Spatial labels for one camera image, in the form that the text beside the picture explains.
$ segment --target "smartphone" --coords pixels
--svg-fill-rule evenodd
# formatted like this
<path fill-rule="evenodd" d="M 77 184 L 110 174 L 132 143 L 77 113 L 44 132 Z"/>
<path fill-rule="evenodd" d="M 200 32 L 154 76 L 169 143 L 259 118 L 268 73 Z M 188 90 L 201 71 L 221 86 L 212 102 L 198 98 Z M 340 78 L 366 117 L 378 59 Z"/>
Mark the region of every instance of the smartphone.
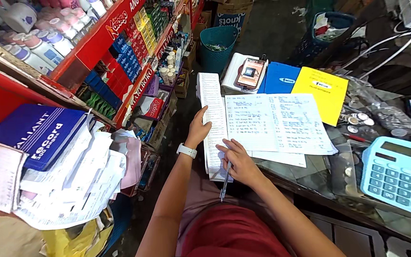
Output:
<path fill-rule="evenodd" d="M 249 89 L 256 89 L 263 67 L 264 61 L 262 60 L 252 58 L 245 59 L 245 62 L 243 62 L 241 66 L 242 69 L 239 70 L 236 84 Z"/>

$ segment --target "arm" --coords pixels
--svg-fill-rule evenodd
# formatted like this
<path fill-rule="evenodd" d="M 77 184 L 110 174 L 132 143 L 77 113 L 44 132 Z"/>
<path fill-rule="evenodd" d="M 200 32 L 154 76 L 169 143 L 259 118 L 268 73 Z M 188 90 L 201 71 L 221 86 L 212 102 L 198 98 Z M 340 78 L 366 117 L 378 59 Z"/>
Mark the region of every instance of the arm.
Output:
<path fill-rule="evenodd" d="M 207 106 L 202 108 L 190 124 L 190 132 L 185 146 L 196 149 L 206 138 L 212 123 L 202 125 L 202 116 Z M 177 246 L 180 219 L 185 207 L 188 182 L 190 181 L 193 159 L 183 153 L 179 154 L 166 183 L 159 194 L 152 218 L 137 250 L 137 257 L 174 256 Z"/>
<path fill-rule="evenodd" d="M 225 159 L 222 159 L 224 168 L 227 168 L 227 161 L 230 160 L 233 164 L 229 170 L 230 175 L 251 187 L 267 204 L 299 257 L 345 257 L 345 254 L 262 174 L 240 143 L 234 139 L 224 139 L 223 142 L 229 149 L 220 145 L 216 147 L 225 152 Z"/>

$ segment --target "yellow notebook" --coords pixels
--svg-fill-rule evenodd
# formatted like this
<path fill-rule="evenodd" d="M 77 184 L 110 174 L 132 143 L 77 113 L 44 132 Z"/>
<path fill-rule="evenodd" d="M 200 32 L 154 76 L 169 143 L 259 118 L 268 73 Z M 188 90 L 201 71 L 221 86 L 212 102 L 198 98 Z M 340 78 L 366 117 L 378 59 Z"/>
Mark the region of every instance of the yellow notebook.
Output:
<path fill-rule="evenodd" d="M 291 93 L 312 94 L 317 102 L 321 120 L 335 127 L 342 109 L 347 85 L 347 79 L 309 67 L 302 67 Z"/>

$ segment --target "pen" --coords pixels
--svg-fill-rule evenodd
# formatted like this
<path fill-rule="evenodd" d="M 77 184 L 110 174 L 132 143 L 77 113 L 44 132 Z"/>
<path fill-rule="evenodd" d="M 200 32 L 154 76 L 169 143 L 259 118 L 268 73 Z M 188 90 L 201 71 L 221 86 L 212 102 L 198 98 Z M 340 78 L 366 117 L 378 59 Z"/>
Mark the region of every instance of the pen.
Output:
<path fill-rule="evenodd" d="M 228 161 L 228 168 L 226 169 L 226 178 L 225 178 L 225 182 L 223 184 L 223 188 L 220 191 L 220 201 L 223 202 L 223 199 L 225 198 L 225 194 L 226 194 L 226 186 L 228 185 L 228 179 L 229 179 L 229 169 L 231 168 L 231 161 Z"/>

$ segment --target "hand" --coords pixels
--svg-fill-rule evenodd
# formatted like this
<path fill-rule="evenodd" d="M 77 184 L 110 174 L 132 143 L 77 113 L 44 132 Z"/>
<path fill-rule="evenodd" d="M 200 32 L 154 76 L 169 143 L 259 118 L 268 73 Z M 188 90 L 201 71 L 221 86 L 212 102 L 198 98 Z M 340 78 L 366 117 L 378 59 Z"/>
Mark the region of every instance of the hand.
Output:
<path fill-rule="evenodd" d="M 231 139 L 231 141 L 223 139 L 223 143 L 229 148 L 219 144 L 216 145 L 216 148 L 225 153 L 225 158 L 221 160 L 223 168 L 227 169 L 228 161 L 231 161 L 232 168 L 229 169 L 231 177 L 251 187 L 253 190 L 258 185 L 264 184 L 267 178 L 253 162 L 252 158 L 248 156 L 245 148 L 234 139 Z"/>
<path fill-rule="evenodd" d="M 202 125 L 202 117 L 204 116 L 204 113 L 207 111 L 207 108 L 207 105 L 204 106 L 196 113 L 195 117 L 193 118 L 193 121 L 190 124 L 190 132 L 188 133 L 188 137 L 185 141 L 186 147 L 196 149 L 198 144 L 201 143 L 207 137 L 210 128 L 212 128 L 211 121 L 207 122 L 205 125 Z"/>

